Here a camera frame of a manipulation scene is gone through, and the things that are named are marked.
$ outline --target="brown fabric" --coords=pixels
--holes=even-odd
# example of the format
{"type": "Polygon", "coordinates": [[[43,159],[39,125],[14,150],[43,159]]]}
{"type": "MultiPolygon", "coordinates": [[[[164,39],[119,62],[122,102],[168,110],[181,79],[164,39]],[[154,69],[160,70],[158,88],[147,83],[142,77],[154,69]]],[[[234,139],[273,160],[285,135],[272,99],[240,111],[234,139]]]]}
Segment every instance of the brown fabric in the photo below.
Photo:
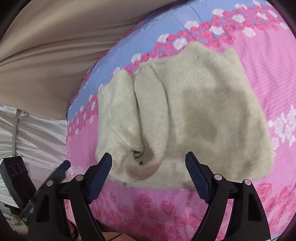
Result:
{"type": "Polygon", "coordinates": [[[173,0],[32,0],[0,42],[0,103],[64,119],[85,72],[173,0]]]}

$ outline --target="silver screw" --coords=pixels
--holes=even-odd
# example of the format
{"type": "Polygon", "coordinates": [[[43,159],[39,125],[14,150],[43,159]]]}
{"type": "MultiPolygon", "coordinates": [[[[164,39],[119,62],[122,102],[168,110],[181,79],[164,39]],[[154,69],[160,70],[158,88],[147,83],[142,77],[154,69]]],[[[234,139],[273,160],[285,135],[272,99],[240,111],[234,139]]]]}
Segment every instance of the silver screw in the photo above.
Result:
{"type": "Polygon", "coordinates": [[[245,182],[245,184],[248,185],[248,186],[250,186],[250,185],[252,184],[252,182],[251,182],[249,179],[246,179],[244,182],[245,182]]]}
{"type": "Polygon", "coordinates": [[[220,174],[216,174],[216,175],[214,176],[214,178],[215,178],[216,180],[218,180],[218,181],[221,181],[221,180],[222,180],[222,176],[221,176],[220,174]]]}
{"type": "Polygon", "coordinates": [[[50,187],[54,182],[52,180],[49,180],[47,183],[46,183],[46,186],[50,187]]]}
{"type": "Polygon", "coordinates": [[[82,181],[83,180],[83,175],[78,175],[75,177],[76,181],[82,181]]]}

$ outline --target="white satin fabric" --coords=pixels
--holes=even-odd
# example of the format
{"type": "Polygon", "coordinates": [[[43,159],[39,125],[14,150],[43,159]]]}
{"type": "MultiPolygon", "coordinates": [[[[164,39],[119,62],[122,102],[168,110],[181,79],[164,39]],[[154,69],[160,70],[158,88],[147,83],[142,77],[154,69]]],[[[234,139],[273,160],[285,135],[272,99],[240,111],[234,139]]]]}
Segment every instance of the white satin fabric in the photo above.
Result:
{"type": "MultiPolygon", "coordinates": [[[[16,109],[0,104],[0,163],[11,156],[16,109]]],[[[17,126],[16,152],[22,156],[36,189],[66,159],[65,120],[53,120],[21,112],[17,126]]],[[[0,176],[0,202],[17,207],[0,176]]]]}

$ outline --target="cream sweater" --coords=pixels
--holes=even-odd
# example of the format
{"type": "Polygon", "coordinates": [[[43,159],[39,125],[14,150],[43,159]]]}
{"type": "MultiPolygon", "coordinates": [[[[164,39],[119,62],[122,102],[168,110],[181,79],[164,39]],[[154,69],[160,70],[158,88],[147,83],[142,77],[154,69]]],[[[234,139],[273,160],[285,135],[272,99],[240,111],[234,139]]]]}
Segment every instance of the cream sweater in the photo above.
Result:
{"type": "Polygon", "coordinates": [[[112,155],[109,179],[126,186],[191,188],[192,151],[231,181],[257,180],[273,165],[264,113],[234,49],[189,43],[174,57],[121,70],[98,94],[96,159],[112,155]]]}

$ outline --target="pink floral bed sheet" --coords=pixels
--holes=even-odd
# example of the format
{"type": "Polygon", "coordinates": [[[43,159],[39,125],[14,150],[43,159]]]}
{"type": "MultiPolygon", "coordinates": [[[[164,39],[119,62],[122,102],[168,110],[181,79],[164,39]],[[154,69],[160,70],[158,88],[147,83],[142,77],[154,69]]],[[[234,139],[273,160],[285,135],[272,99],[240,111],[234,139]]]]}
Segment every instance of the pink floral bed sheet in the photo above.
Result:
{"type": "MultiPolygon", "coordinates": [[[[254,186],[276,238],[296,212],[296,42],[266,1],[185,2],[159,10],[132,29],[90,69],[73,99],[67,135],[70,177],[96,164],[100,88],[119,69],[133,73],[141,62],[178,54],[190,41],[217,52],[233,47],[264,110],[275,163],[254,186]]],[[[195,190],[124,188],[112,181],[90,207],[95,218],[116,231],[153,241],[191,240],[207,209],[195,190]]],[[[225,236],[231,207],[229,200],[217,241],[225,236]]]]}

